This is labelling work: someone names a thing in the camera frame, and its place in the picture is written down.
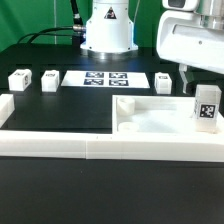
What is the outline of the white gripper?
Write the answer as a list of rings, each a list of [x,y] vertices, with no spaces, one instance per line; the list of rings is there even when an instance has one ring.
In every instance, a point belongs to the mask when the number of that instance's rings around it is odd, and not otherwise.
[[[200,20],[198,14],[167,10],[159,21],[156,50],[160,58],[180,63],[187,95],[193,78],[188,66],[224,74],[224,30],[204,28]]]

